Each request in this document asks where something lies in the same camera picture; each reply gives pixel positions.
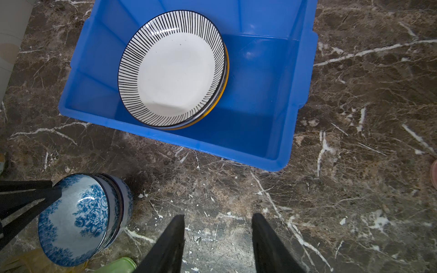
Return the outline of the yellow rimmed dotted plate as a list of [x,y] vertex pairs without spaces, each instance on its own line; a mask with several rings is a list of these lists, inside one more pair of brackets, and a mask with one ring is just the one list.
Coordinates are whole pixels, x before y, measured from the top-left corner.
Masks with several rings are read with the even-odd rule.
[[218,104],[218,102],[220,101],[220,99],[223,96],[223,93],[226,89],[228,79],[229,79],[229,70],[230,70],[229,53],[228,53],[227,47],[225,46],[224,48],[225,48],[225,64],[226,64],[225,75],[224,75],[223,80],[221,81],[221,84],[219,86],[217,93],[213,97],[213,100],[208,103],[207,107],[199,115],[197,115],[195,118],[191,119],[189,122],[186,122],[183,125],[177,125],[177,126],[172,126],[172,127],[163,127],[162,130],[173,131],[173,130],[181,130],[181,129],[185,129],[187,127],[190,127],[190,126],[198,123],[199,121],[201,121],[207,115],[209,115],[209,113],[215,108],[215,106]]

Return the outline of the blue floral ceramic bowl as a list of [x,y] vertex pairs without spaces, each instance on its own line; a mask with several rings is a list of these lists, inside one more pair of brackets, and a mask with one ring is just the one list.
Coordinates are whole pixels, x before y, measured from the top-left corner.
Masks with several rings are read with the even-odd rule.
[[39,215],[39,242],[58,266],[75,267],[109,247],[133,214],[133,195],[120,178],[73,174],[57,183],[61,198]]

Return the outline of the black striped white plate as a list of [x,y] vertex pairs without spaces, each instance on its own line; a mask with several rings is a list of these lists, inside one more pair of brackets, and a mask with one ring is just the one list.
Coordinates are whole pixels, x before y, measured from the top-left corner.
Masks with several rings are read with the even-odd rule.
[[157,129],[189,122],[219,89],[225,46],[216,25],[197,12],[154,17],[133,35],[119,63],[118,91],[125,109]]

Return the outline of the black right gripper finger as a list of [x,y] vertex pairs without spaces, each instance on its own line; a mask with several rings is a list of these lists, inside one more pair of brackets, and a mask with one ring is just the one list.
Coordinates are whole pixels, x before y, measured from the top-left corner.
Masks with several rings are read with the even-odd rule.
[[184,250],[184,215],[176,215],[134,273],[179,273]]
[[52,187],[50,180],[37,181],[1,181],[1,192],[39,190]]
[[62,196],[61,188],[1,192],[1,249]]
[[252,241],[257,273],[304,273],[265,217],[252,217]]

